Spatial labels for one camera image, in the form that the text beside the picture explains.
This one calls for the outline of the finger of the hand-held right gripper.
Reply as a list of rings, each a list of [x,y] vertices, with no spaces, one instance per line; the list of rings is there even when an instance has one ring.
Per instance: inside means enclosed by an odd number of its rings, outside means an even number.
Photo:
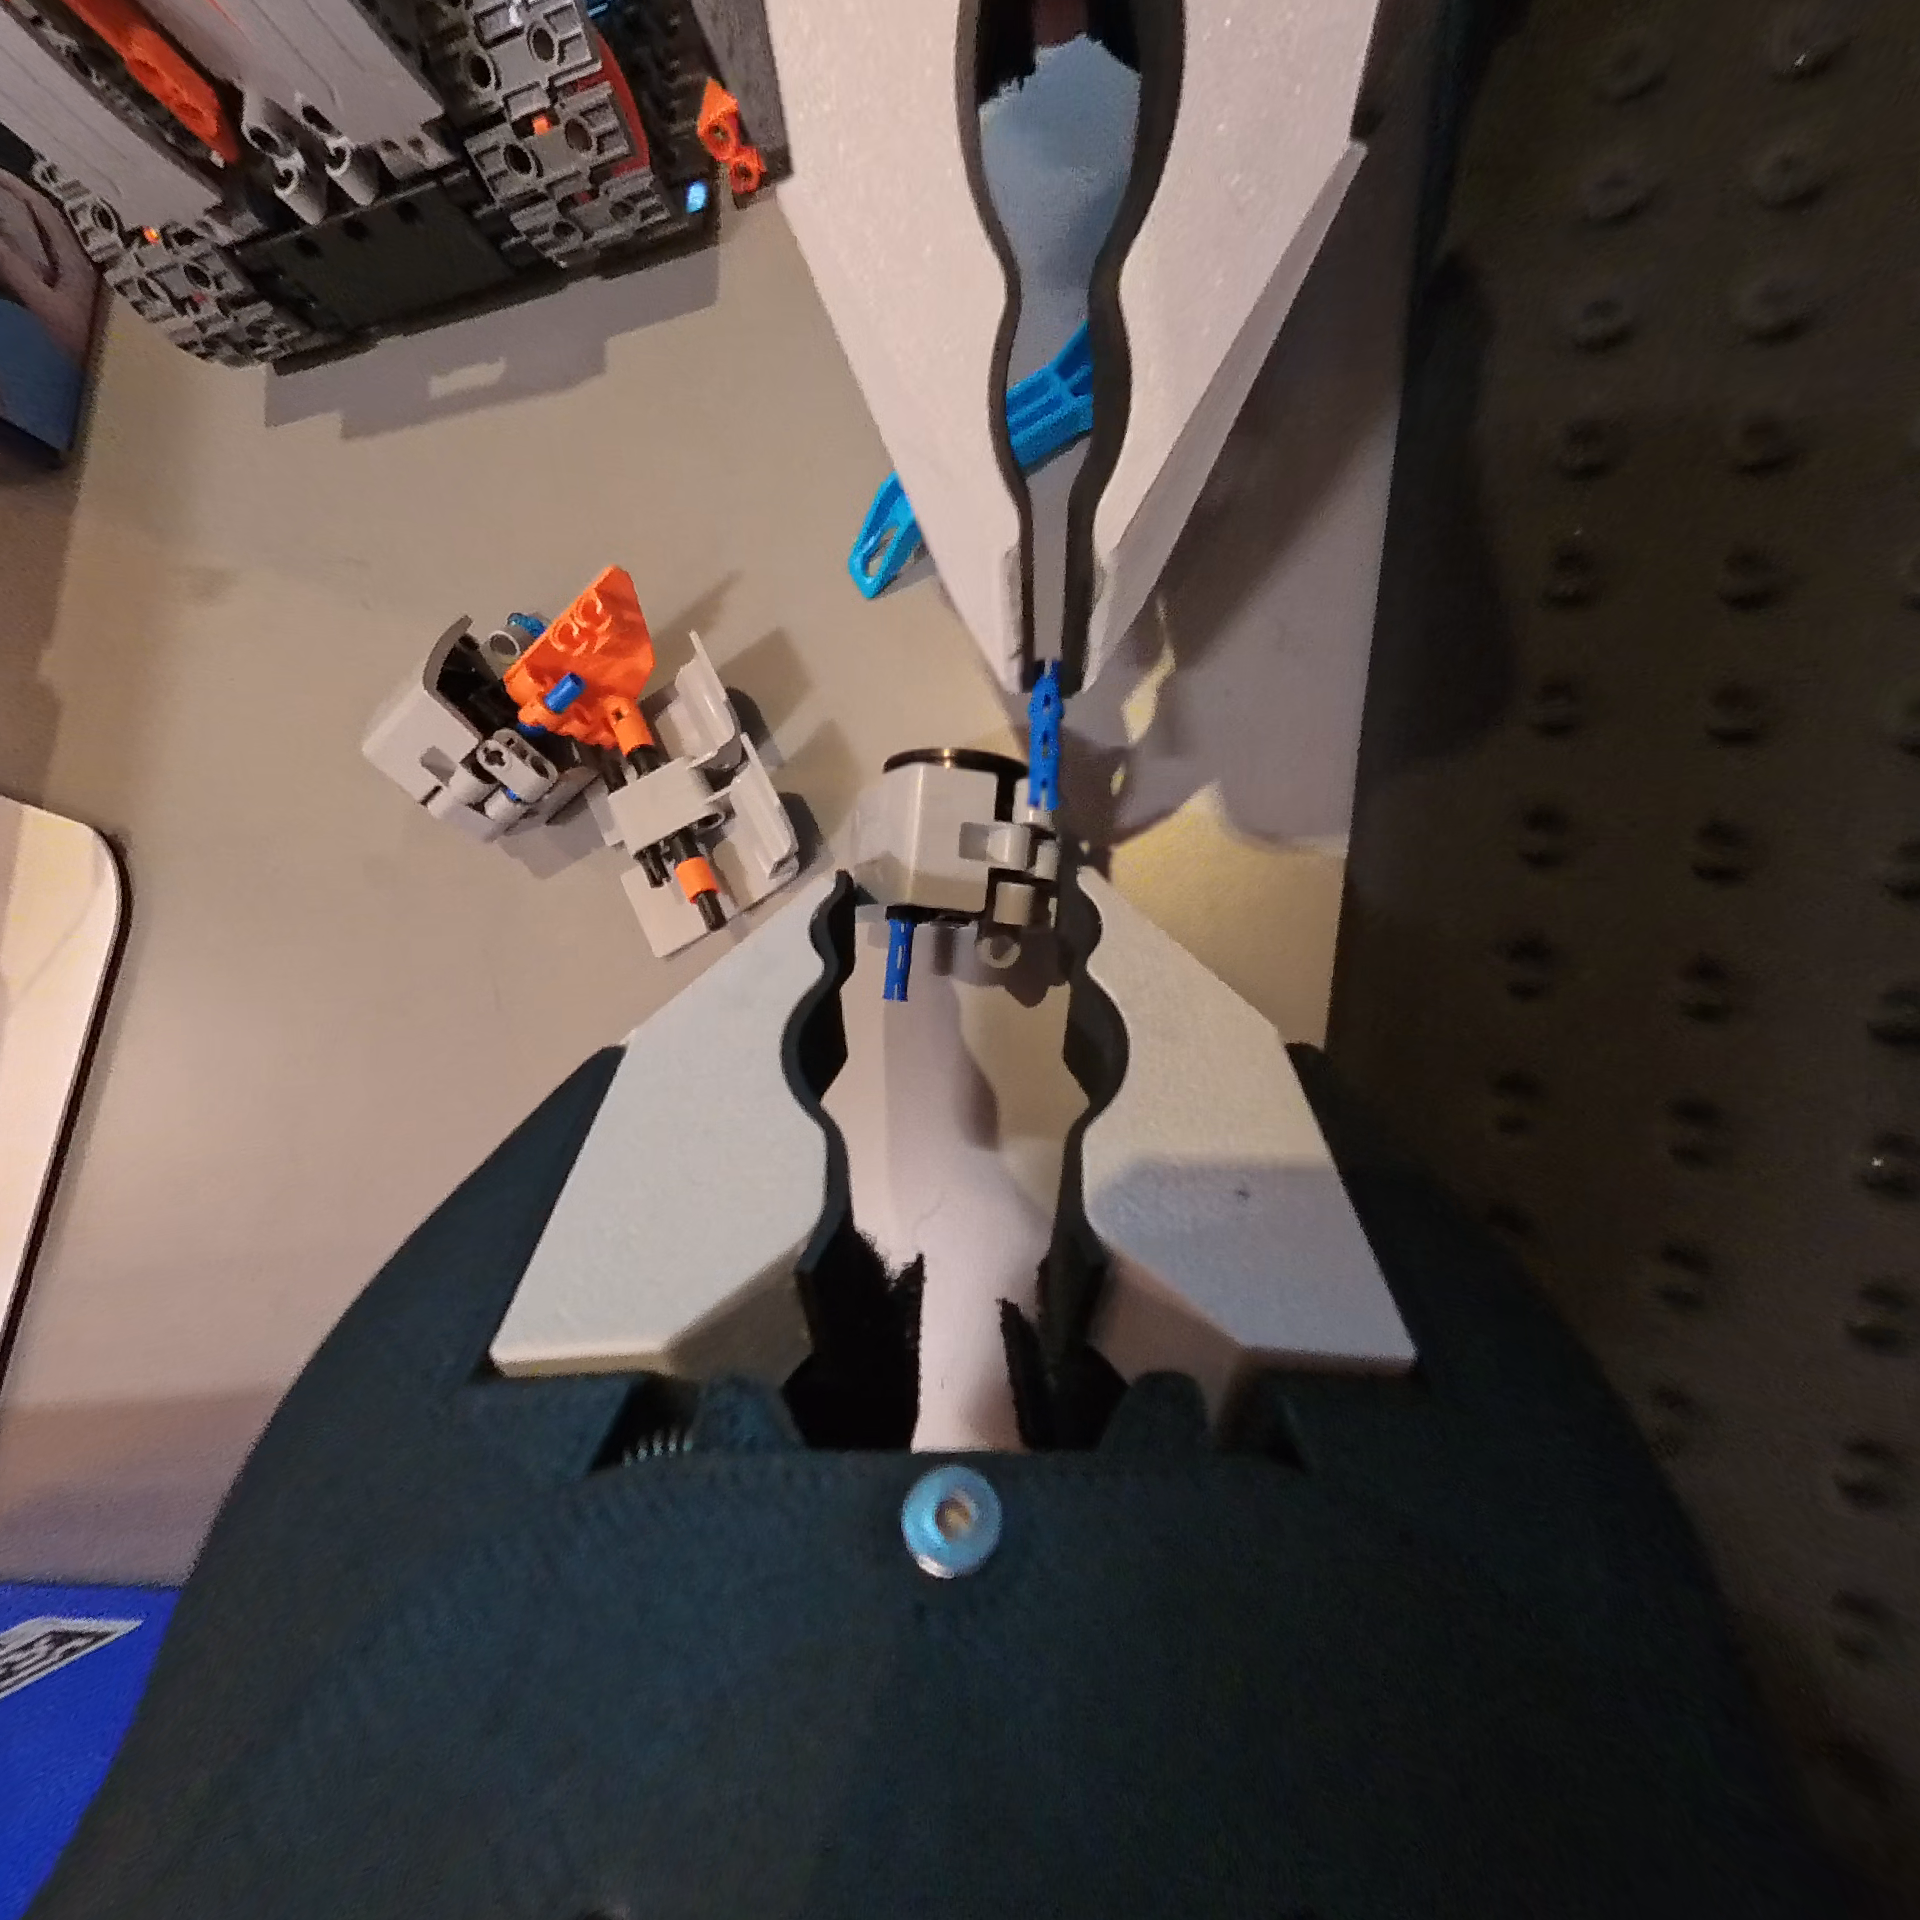
[[[1378,3],[1131,3],[1137,152],[1089,283],[1062,674],[1141,613],[1365,159]]]
[[[925,547],[996,683],[1032,650],[1032,516],[1004,426],[1020,320],[979,139],[982,3],[770,3],[780,210]]]

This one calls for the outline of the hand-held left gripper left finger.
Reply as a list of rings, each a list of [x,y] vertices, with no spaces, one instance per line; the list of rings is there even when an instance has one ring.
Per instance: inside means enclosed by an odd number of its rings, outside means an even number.
[[[825,1109],[855,888],[818,876],[624,1045],[493,1337],[504,1377],[780,1389],[821,1449],[907,1449],[922,1285],[858,1231]]]

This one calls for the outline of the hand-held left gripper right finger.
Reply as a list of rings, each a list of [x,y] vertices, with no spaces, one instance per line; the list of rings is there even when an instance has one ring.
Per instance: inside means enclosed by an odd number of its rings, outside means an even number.
[[[1235,1421],[1278,1373],[1408,1377],[1415,1345],[1278,1029],[1101,875],[1062,885],[1062,1149],[1032,1312],[1001,1307],[1020,1441],[1090,1449],[1177,1376]]]

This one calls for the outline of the grey orange axle assembly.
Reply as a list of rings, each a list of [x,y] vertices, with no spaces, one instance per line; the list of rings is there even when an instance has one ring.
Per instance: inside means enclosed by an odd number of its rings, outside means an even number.
[[[660,692],[631,577],[604,568],[504,669],[515,721],[588,760],[588,806],[624,854],[646,949],[673,957],[798,875],[794,818],[698,636]]]

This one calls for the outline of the grey black wheel Lego assembly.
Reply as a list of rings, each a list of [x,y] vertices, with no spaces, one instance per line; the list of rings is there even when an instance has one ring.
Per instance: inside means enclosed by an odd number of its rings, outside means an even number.
[[[889,757],[852,808],[847,868],[886,917],[882,1000],[901,1005],[925,924],[1013,951],[1056,924],[1062,835],[1022,760],[913,748]]]

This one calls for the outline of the black wheel hub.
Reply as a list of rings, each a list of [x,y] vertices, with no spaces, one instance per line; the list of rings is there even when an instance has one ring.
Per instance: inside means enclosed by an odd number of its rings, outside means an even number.
[[[1026,763],[979,748],[913,748],[861,802],[861,888],[892,923],[1028,924],[1044,833],[1020,814]]]

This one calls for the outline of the light blue plastic tool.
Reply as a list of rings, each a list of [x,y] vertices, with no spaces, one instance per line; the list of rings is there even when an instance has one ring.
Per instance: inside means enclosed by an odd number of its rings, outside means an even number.
[[[1089,283],[1137,152],[1138,73],[1089,3],[982,3],[983,186],[1020,274],[1004,426],[1032,502],[1034,636],[1062,653],[1068,496],[1090,432]]]

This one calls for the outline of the grey orange toy robot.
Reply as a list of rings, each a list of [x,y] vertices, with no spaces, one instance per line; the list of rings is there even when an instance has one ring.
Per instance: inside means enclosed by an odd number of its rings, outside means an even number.
[[[698,3],[7,3],[2,170],[185,356],[320,365],[707,249],[707,79]]]

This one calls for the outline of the black dimpled panel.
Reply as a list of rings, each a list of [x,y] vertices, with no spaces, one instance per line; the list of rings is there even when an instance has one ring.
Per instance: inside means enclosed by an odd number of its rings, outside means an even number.
[[[1916,1915],[1916,6],[1454,3],[1330,1052]]]

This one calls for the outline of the blue robot kit box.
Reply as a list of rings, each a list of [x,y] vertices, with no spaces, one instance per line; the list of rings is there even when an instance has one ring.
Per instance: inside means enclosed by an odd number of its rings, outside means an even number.
[[[106,291],[66,212],[2,173],[2,447],[41,469],[78,450]]]

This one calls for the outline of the blue plastic bin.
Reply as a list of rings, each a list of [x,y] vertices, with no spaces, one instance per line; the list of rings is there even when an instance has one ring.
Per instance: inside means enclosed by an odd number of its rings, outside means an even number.
[[[2,1583],[2,1915],[22,1918],[123,1749],[175,1586]]]

